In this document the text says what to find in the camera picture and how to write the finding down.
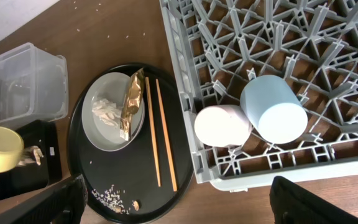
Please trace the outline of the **single peanut shell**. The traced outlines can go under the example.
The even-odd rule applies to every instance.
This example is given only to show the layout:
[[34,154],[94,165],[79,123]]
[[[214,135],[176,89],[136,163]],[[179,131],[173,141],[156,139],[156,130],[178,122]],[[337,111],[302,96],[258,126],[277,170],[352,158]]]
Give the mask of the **single peanut shell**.
[[134,201],[132,202],[132,206],[134,207],[134,210],[135,210],[135,211],[138,211],[139,208],[140,208],[139,202],[136,201],[136,200],[134,200]]

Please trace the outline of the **scattered rice grains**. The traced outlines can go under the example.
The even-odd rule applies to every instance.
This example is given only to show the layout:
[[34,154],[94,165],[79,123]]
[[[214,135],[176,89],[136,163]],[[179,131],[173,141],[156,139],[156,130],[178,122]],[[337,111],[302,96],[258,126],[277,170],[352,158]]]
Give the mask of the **scattered rice grains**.
[[117,189],[114,184],[104,192],[98,192],[96,189],[91,191],[92,196],[106,208],[114,213],[128,215],[130,209],[124,205],[123,201],[125,193],[124,189]]

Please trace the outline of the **blue cup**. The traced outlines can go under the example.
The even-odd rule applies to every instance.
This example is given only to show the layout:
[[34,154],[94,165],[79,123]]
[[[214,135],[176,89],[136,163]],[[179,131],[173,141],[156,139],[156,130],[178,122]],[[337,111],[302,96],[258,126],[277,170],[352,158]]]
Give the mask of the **blue cup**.
[[286,81],[262,75],[243,89],[240,105],[262,138],[285,144],[300,137],[308,124],[306,111]]

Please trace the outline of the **grey dishwasher rack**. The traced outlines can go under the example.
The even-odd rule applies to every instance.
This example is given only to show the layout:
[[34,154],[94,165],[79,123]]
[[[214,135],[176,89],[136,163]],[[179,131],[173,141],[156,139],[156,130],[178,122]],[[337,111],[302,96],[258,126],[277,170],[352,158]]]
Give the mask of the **grey dishwasher rack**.
[[[358,1],[162,1],[195,178],[222,191],[358,175]],[[207,146],[199,111],[237,104],[253,78],[277,75],[308,115],[305,133],[274,144]]]

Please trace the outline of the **wooden chopstick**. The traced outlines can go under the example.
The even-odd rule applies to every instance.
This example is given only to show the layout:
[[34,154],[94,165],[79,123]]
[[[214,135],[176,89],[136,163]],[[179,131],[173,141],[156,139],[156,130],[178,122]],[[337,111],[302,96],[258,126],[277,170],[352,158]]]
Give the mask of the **wooden chopstick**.
[[172,150],[170,147],[170,139],[169,139],[168,128],[167,128],[167,121],[166,121],[166,117],[165,117],[165,111],[164,111],[163,101],[162,101],[162,94],[161,94],[160,84],[159,84],[158,79],[155,80],[155,83],[156,83],[156,87],[157,87],[158,103],[159,103],[159,108],[160,108],[160,116],[161,116],[161,120],[162,120],[163,135],[164,135],[164,140],[165,140],[165,147],[167,150],[167,158],[168,158],[168,165],[169,165],[169,169],[170,169],[170,176],[171,176],[171,180],[172,180],[172,187],[173,187],[173,191],[176,192],[178,190],[178,187],[177,187],[177,180],[176,180],[176,175],[175,175],[175,167],[174,167],[174,163],[173,163]]
[[152,138],[152,149],[153,149],[154,161],[155,161],[155,171],[156,171],[156,176],[157,176],[157,183],[158,183],[158,186],[160,187],[161,186],[161,178],[160,178],[157,139],[156,139],[156,135],[155,135],[154,114],[153,114],[152,96],[151,96],[151,90],[150,90],[149,77],[145,78],[145,87],[146,87],[146,94],[147,94],[147,105],[148,105],[148,109],[149,109],[149,123],[150,123],[150,133],[151,133],[151,138]]

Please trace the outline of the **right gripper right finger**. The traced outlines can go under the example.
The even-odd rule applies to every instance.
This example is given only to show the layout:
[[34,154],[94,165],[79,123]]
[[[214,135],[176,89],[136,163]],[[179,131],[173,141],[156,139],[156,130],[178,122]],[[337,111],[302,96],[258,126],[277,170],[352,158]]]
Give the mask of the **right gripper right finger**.
[[358,217],[325,201],[292,181],[276,176],[270,189],[275,224],[358,223]]

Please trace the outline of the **round black serving tray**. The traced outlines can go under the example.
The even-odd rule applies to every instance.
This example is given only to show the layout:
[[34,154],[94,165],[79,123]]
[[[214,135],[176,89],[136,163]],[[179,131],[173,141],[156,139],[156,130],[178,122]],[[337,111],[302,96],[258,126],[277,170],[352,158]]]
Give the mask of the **round black serving tray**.
[[[103,218],[117,223],[149,223],[168,213],[186,194],[193,176],[185,123],[181,113],[180,98],[174,78],[167,72],[144,63],[130,63],[110,68],[110,72],[132,75],[143,68],[150,78],[150,90],[158,147],[161,186],[155,173],[154,154],[150,124],[145,121],[139,135],[124,149],[106,152],[95,147],[86,137],[82,125],[81,110],[86,93],[81,93],[70,120],[67,137],[67,158],[70,172],[82,174],[88,189],[88,205]],[[167,150],[163,135],[162,120],[158,103],[158,79],[167,121],[170,147],[178,190],[173,191]],[[129,214],[114,213],[98,202],[91,194],[93,189],[104,192],[114,184],[124,189],[124,205]],[[134,210],[132,202],[139,202]]]

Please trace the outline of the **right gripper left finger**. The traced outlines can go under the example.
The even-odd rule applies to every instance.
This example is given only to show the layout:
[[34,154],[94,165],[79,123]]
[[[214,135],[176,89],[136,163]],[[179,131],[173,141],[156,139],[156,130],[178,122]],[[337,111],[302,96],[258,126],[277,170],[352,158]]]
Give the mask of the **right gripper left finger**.
[[88,202],[81,174],[44,190],[0,214],[0,224],[79,223]]

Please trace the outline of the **white tissue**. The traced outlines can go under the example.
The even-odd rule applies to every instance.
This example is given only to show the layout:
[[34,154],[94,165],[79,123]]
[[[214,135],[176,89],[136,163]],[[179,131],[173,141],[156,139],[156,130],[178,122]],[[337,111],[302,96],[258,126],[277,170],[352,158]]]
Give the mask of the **white tissue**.
[[92,112],[104,124],[117,128],[121,118],[121,109],[116,103],[105,98],[93,103]]

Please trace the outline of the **peanut shells pile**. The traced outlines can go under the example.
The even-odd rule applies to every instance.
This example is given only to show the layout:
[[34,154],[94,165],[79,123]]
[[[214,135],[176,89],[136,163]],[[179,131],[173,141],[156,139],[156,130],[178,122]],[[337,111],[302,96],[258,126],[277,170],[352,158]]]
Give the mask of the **peanut shells pile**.
[[23,150],[23,153],[17,166],[24,167],[33,163],[36,163],[38,166],[40,166],[42,164],[41,158],[43,157],[44,155],[38,146],[27,147]]

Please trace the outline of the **pink cup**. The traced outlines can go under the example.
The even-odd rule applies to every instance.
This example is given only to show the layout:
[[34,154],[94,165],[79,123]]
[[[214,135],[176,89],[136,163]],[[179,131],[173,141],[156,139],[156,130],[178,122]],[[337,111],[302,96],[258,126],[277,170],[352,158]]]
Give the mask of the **pink cup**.
[[237,105],[215,105],[202,109],[196,116],[197,138],[208,146],[241,146],[252,132],[252,124]]

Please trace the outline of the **gold foil wrapper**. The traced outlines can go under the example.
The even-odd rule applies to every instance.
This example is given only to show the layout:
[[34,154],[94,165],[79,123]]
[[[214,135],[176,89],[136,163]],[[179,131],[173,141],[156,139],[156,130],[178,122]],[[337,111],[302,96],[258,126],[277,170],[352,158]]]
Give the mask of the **gold foil wrapper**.
[[145,85],[144,69],[131,75],[126,87],[124,104],[121,111],[120,137],[125,141],[131,139],[132,117],[139,111]]

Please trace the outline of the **clear plastic bin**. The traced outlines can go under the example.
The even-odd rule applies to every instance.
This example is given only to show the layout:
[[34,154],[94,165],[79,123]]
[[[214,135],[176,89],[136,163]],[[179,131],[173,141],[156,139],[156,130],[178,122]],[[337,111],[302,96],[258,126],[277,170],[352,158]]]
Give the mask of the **clear plastic bin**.
[[0,55],[0,126],[17,129],[68,114],[68,70],[62,55],[26,43]]

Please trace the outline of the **right wooden chopstick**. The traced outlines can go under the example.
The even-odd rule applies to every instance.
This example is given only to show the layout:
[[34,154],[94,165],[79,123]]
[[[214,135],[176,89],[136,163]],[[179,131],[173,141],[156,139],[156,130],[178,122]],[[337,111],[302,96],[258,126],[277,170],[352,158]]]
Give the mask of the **right wooden chopstick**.
[[164,111],[163,101],[162,101],[162,94],[161,94],[160,84],[159,84],[158,79],[155,80],[155,83],[156,83],[156,87],[157,87],[158,103],[159,103],[159,108],[160,108],[160,116],[161,116],[161,120],[162,120],[163,135],[164,135],[164,140],[165,140],[165,147],[167,150],[167,158],[168,158],[168,165],[169,165],[169,169],[170,169],[170,176],[171,176],[171,180],[172,180],[172,187],[173,187],[173,191],[176,192],[178,190],[178,187],[177,187],[177,180],[176,180],[176,175],[175,175],[175,167],[174,167],[174,163],[173,163],[172,150],[170,147],[170,139],[169,139],[168,128],[167,128],[167,121],[166,121],[166,117],[165,117],[165,111]]

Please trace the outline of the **left wooden chopstick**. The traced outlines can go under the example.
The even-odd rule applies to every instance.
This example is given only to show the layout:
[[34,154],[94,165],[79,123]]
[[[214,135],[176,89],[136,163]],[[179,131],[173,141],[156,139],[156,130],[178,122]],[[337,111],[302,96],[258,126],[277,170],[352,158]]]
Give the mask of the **left wooden chopstick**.
[[157,183],[158,183],[158,186],[160,187],[161,186],[161,178],[160,178],[157,139],[156,139],[156,135],[155,135],[154,114],[153,114],[152,96],[151,96],[151,90],[150,90],[149,77],[145,78],[145,87],[146,87],[146,94],[147,94],[147,105],[148,105],[148,109],[149,109],[149,123],[150,123],[150,133],[151,133],[151,138],[152,138],[152,149],[153,149],[154,161],[155,161],[155,171],[156,171],[156,176],[157,176]]

